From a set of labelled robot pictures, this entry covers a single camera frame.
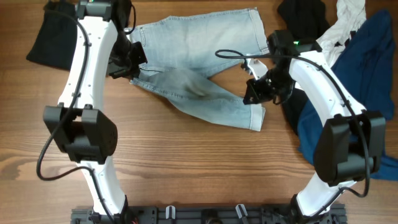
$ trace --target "white clip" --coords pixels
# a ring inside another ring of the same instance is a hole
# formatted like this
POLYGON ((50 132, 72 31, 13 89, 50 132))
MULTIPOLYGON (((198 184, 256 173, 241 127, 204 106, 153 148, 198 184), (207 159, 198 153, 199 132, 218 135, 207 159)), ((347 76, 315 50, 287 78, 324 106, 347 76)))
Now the white clip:
POLYGON ((166 208, 166 219, 175 219, 175 207, 173 205, 167 206, 166 208))
POLYGON ((235 207, 236 213, 238 214, 239 218, 246 217, 248 215, 248 212, 246 211, 246 207, 244 204, 239 204, 235 207))
POLYGON ((258 59, 249 58, 246 61, 248 63, 248 68, 250 69, 249 74, 253 75, 255 80, 259 80, 268 72, 267 66, 260 62, 258 59))

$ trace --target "jeans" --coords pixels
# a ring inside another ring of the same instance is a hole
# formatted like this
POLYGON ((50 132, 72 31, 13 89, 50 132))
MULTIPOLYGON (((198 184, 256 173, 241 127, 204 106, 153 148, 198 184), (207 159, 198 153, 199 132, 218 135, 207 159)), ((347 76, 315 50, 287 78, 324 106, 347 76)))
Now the jeans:
POLYGON ((169 16, 137 26, 130 39, 142 43, 148 59, 132 84, 166 97, 180 111, 205 121, 261 130, 265 114, 261 105, 244 105, 241 97, 209 80, 242 62, 216 57, 219 49, 268 53, 257 9, 169 16))

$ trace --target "black mounting base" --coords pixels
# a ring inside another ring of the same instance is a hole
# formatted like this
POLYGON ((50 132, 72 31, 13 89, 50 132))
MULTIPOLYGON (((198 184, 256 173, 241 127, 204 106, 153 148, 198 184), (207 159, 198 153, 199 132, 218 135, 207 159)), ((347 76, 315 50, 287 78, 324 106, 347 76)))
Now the black mounting base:
MULTIPOLYGON (((175 219, 166 219, 166 208, 157 207, 129 207, 137 216, 136 224, 291 224, 288 218, 289 204, 264 205, 261 207, 246 207, 247 221, 239 219, 234 207, 208 208, 178 208, 175 210, 175 219), (205 214, 216 214, 219 221, 209 222, 205 214)), ((93 224, 90 218, 92 209, 72 210, 71 224, 93 224)), ((102 224, 109 223, 106 216, 102 224)), ((347 224, 345 205, 335 204, 330 212, 321 219, 310 224, 347 224)))

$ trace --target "black cloth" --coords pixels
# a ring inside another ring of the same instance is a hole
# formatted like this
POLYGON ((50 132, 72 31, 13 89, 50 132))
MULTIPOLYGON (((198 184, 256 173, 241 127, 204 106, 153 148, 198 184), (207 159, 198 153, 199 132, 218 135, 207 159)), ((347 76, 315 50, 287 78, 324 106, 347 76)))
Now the black cloth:
MULTIPOLYGON (((44 9, 76 16, 75 5, 61 0, 49 1, 44 9)), ((70 70, 75 54, 77 26, 70 19, 57 14, 45 14, 42 27, 26 59, 56 68, 70 70)))
POLYGON ((284 0, 278 13, 295 39, 317 39, 329 29, 326 7, 321 0, 284 0))
POLYGON ((303 90, 294 88, 292 96, 285 103, 282 103, 282 109, 284 111, 286 120, 289 122, 290 127, 293 129, 296 135, 299 135, 297 132, 297 126, 299 124, 301 112, 303 111, 307 101, 307 94, 305 94, 303 90))

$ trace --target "wooden table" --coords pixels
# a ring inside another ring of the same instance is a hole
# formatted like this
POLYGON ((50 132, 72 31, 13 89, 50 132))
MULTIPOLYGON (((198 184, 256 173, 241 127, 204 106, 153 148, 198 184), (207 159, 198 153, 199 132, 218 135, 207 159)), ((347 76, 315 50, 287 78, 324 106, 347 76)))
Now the wooden table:
MULTIPOLYGON (((43 18, 46 0, 0 0, 0 223, 69 223, 70 210, 92 205, 80 172, 55 182, 35 174, 39 152, 49 133, 42 121, 45 105, 56 105, 68 72, 28 62, 43 18)), ((276 13, 280 0, 136 1, 137 24, 169 15, 191 16, 257 6, 267 35, 285 28, 276 13)), ((398 1, 369 1, 368 15, 388 8, 398 25, 398 1)), ((327 18, 336 21, 335 1, 327 18)), ((398 31, 394 29, 397 40, 398 31)), ((398 105, 398 68, 394 59, 398 105)), ((214 81, 244 95, 247 76, 229 69, 214 81)), ((299 140, 281 107, 265 104, 261 132, 210 124, 175 109, 125 79, 106 79, 106 115, 119 129, 114 160, 121 187, 131 205, 259 205, 287 203, 302 190, 313 167, 296 150, 299 140)), ((398 117, 387 124, 387 153, 398 157, 398 117)), ((43 166, 47 176, 74 167, 51 145, 43 166)), ((362 190, 363 184, 355 189, 362 190)), ((372 180, 363 199, 344 194, 350 223, 397 223, 398 183, 372 180)))

